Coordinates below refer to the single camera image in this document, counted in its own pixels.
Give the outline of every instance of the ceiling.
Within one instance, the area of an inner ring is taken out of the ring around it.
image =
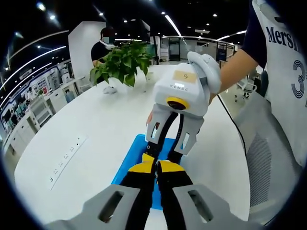
[[[10,59],[10,69],[5,70],[8,67],[8,53],[12,56],[25,45],[43,36],[65,30],[72,31],[82,21],[105,21],[115,29],[117,38],[140,36],[142,40],[148,40],[142,20],[151,27],[152,35],[158,33],[160,36],[177,35],[161,12],[170,16],[182,35],[189,36],[199,36],[195,29],[205,29],[210,32],[203,36],[217,39],[246,30],[248,23],[248,0],[41,0],[41,2],[45,5],[46,11],[39,10],[35,0],[22,1],[14,7],[14,17],[10,20],[13,31],[21,34],[22,38],[12,34],[8,51],[2,55],[0,72],[3,79],[8,79],[22,65],[54,48],[67,46],[33,61],[20,72],[50,62],[57,64],[59,60],[69,59],[67,41],[69,32],[66,32],[28,46]],[[50,19],[51,15],[55,15],[54,20]],[[244,34],[240,34],[225,41],[237,44],[242,43],[243,39]],[[1,89],[0,97],[5,98],[18,82],[20,82],[19,74],[16,74]]]

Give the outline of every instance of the jersey lettering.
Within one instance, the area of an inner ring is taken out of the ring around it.
[[[301,71],[301,74],[298,75],[298,80],[297,80],[299,89],[296,88],[295,84],[291,84],[291,87],[292,87],[294,96],[299,99],[304,96],[304,92],[305,92],[304,80],[306,77],[306,72],[305,72],[303,63],[299,60],[296,60],[293,63],[293,70],[297,70],[298,68],[300,68],[300,71]]]
[[[287,46],[299,52],[299,46],[295,39],[292,38],[291,34],[275,30],[272,26],[270,28],[266,26],[265,28],[267,30],[269,42]]]

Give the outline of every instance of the blue tray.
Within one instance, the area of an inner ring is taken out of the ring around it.
[[[162,151],[160,152],[159,159],[166,160],[167,154],[171,149],[174,139],[166,138]],[[129,168],[132,166],[139,164],[142,162],[142,155],[146,152],[147,142],[145,141],[145,135],[139,134],[136,136],[132,146],[130,147],[123,163],[121,164],[118,172],[116,173],[112,184],[120,184],[121,181],[124,179],[125,175],[127,174]],[[158,184],[154,183],[154,190],[153,190],[153,205],[152,208],[162,210],[161,207],[161,193],[159,191]]]

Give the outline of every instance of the label sticker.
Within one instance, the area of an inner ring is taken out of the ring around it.
[[[195,83],[196,82],[196,74],[191,72],[184,72],[180,70],[175,70],[173,79],[178,81],[184,81],[188,83]]]

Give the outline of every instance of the mesh chair back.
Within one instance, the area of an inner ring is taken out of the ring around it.
[[[271,113],[270,103],[258,93],[252,94],[234,121],[246,144],[251,194],[249,220],[264,225],[281,210],[302,168]]]

